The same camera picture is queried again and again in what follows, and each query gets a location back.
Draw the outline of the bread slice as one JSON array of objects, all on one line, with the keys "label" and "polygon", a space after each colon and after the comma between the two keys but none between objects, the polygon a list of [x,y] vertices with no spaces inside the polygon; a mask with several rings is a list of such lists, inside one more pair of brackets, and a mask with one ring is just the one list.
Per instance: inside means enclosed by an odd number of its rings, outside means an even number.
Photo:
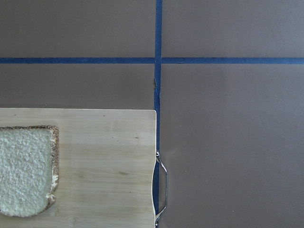
[{"label": "bread slice", "polygon": [[31,217],[51,207],[59,182],[59,128],[0,129],[0,212]]}]

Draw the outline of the wooden cutting board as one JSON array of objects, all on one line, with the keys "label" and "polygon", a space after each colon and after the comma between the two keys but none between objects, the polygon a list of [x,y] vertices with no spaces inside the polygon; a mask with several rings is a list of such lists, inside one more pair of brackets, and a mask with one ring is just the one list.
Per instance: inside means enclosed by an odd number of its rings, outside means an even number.
[{"label": "wooden cutting board", "polygon": [[59,128],[56,202],[3,228],[152,228],[154,110],[2,108],[1,126]]}]

